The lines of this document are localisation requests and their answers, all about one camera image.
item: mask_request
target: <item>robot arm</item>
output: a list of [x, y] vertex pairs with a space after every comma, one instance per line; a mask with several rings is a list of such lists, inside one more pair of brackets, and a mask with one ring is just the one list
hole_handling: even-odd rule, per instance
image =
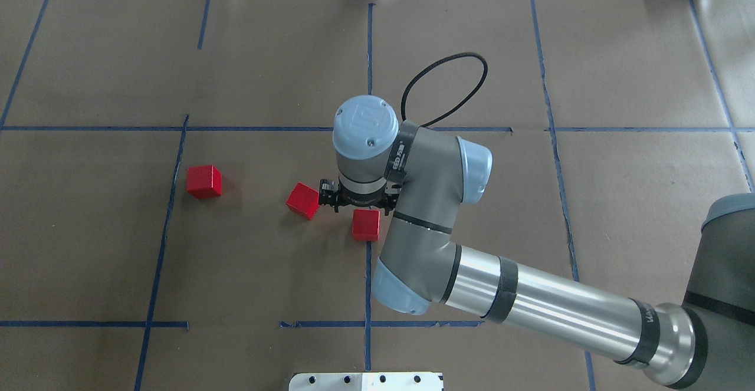
[[[527, 327], [642, 369], [651, 380], [674, 389], [755, 386], [752, 324], [747, 327], [747, 322], [694, 303], [653, 307], [453, 243], [451, 231], [460, 204], [480, 200], [488, 182], [493, 157], [486, 147], [409, 121], [399, 125], [391, 106], [376, 96], [351, 98], [338, 109], [333, 143], [339, 186], [321, 188], [321, 202], [382, 205], [386, 214], [392, 207], [385, 201], [395, 204], [372, 284], [373, 294], [384, 305], [420, 315], [432, 302], [444, 303], [488, 321]], [[388, 182], [399, 185], [400, 193], [388, 188]], [[741, 267], [742, 262], [752, 266], [755, 261], [755, 195], [735, 196], [743, 197], [734, 204], [740, 209], [709, 220], [715, 227], [704, 229], [698, 259], [701, 254], [720, 259], [722, 248], [734, 248], [750, 262], [734, 263], [740, 266], [736, 272], [733, 265], [721, 267], [722, 262], [696, 262], [690, 286], [697, 284], [699, 293], [726, 301], [728, 296], [721, 297], [721, 285], [710, 271], [735, 273], [738, 281], [750, 284], [750, 291], [736, 293], [733, 305], [755, 316], [755, 311], [742, 308], [755, 305], [755, 273]], [[706, 240], [710, 230], [731, 227], [723, 220], [740, 211], [752, 221], [744, 236]], [[715, 345], [709, 343], [714, 339]], [[731, 346], [741, 340], [744, 343]], [[732, 363], [743, 361], [749, 369], [738, 369], [734, 375], [710, 371], [731, 370]]]

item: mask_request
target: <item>black cable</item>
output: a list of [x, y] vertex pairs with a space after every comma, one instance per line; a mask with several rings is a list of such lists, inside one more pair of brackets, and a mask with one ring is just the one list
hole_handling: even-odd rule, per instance
[[485, 78], [488, 77], [488, 63], [485, 60], [485, 58], [482, 57], [482, 55], [479, 55], [479, 53], [475, 52], [462, 52], [457, 53], [456, 55], [446, 56], [442, 60], [435, 61], [430, 66], [428, 66], [426, 69], [420, 71], [419, 74], [417, 74], [412, 81], [409, 82], [409, 84], [406, 85], [406, 89], [404, 90], [404, 95], [401, 96], [401, 119], [406, 120], [406, 98], [409, 96], [409, 91], [412, 90], [413, 85], [415, 85], [425, 74], [432, 71], [432, 69], [436, 68], [439, 65], [445, 64], [448, 61], [458, 60], [459, 58], [477, 58], [482, 63], [482, 76], [480, 77], [480, 82], [477, 83], [477, 85], [472, 89], [472, 91], [465, 97], [464, 99], [461, 99], [461, 102], [458, 103], [454, 108], [450, 109], [445, 114], [441, 115], [440, 117], [437, 117], [435, 120], [431, 120], [429, 122], [424, 123], [421, 127], [428, 127], [433, 125], [434, 123], [437, 123], [438, 121], [445, 119], [449, 115], [456, 112], [456, 110], [460, 109], [463, 104], [467, 103], [472, 96], [474, 96], [475, 93], [477, 93], [477, 90], [480, 90], [480, 87], [482, 87], [482, 84], [485, 82]]

